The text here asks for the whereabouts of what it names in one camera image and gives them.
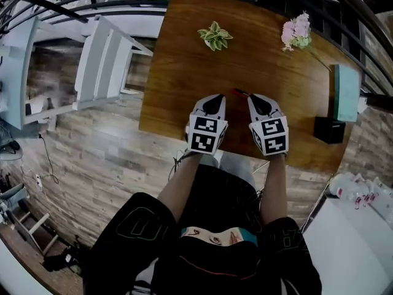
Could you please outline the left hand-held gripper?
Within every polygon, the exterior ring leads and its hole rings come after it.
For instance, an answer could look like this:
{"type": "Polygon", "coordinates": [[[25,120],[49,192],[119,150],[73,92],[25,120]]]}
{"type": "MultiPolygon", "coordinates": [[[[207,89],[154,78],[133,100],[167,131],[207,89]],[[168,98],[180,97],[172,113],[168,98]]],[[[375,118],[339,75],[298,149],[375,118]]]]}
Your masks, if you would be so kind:
{"type": "Polygon", "coordinates": [[[228,128],[223,94],[204,97],[196,102],[185,127],[185,140],[193,152],[214,155],[228,128]]]}

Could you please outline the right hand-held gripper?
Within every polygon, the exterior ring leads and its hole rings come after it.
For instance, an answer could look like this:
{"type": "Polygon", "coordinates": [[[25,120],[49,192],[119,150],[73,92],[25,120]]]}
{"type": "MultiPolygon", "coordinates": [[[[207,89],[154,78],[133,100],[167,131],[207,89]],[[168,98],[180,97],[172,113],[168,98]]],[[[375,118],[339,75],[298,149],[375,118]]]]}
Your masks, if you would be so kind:
{"type": "Polygon", "coordinates": [[[251,123],[249,129],[254,143],[264,156],[287,154],[289,151],[289,127],[287,118],[278,103],[260,94],[247,98],[251,123]]]}

